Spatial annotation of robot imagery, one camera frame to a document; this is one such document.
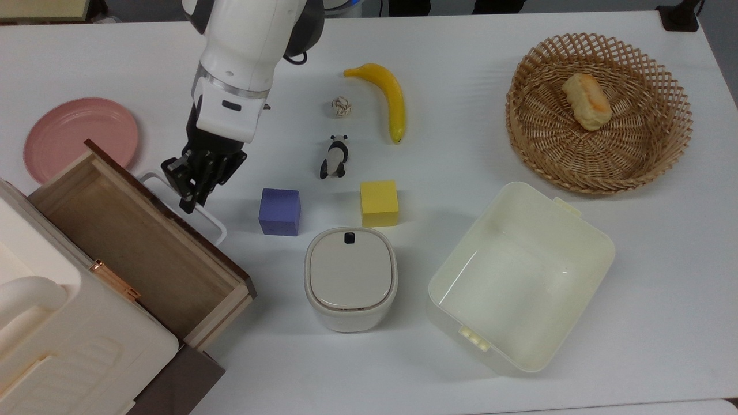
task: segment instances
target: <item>bread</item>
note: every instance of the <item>bread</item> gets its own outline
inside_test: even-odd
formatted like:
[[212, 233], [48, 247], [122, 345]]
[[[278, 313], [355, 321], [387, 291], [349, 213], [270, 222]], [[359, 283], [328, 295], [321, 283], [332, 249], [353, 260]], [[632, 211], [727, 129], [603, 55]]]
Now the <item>bread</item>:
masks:
[[561, 89], [574, 110], [574, 118], [587, 130], [598, 130], [613, 116], [610, 102], [592, 75], [574, 74]]

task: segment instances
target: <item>copper hinge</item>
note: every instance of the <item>copper hinge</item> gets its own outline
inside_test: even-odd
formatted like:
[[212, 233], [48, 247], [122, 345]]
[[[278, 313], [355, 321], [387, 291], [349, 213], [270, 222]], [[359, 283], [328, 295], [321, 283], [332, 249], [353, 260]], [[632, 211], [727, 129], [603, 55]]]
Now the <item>copper hinge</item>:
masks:
[[108, 284], [115, 292], [118, 292], [128, 301], [135, 301], [141, 295], [128, 285], [124, 280], [120, 279], [115, 272], [111, 271], [107, 265], [101, 260], [96, 260], [94, 264], [89, 268], [90, 272], [95, 274], [100, 280]]

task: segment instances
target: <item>purple foam cube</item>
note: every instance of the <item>purple foam cube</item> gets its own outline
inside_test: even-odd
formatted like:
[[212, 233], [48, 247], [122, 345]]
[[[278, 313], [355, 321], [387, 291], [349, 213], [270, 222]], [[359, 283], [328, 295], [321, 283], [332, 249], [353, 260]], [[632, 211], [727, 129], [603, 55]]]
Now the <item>purple foam cube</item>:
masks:
[[300, 227], [300, 192], [263, 189], [259, 224], [264, 235], [297, 236]]

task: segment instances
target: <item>white container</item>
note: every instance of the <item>white container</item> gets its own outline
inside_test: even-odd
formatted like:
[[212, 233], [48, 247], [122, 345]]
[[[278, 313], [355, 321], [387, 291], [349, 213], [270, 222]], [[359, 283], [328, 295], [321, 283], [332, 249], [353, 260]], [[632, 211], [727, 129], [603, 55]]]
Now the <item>white container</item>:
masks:
[[368, 227], [339, 227], [319, 234], [305, 257], [305, 293], [329, 329], [371, 329], [387, 314], [397, 293], [392, 245]]
[[177, 339], [0, 181], [0, 414], [125, 414]]
[[522, 371], [539, 371], [614, 258], [613, 242], [579, 211], [513, 182], [431, 279], [428, 315], [488, 366], [498, 366], [496, 351]]

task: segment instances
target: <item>yellow cube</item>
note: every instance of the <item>yellow cube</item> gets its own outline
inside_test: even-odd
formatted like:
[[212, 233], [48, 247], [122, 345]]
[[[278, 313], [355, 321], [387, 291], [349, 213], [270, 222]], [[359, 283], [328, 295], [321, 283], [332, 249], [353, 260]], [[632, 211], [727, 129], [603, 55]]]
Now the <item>yellow cube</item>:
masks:
[[395, 226], [400, 215], [397, 188], [394, 180], [363, 182], [359, 186], [362, 197], [362, 226]]

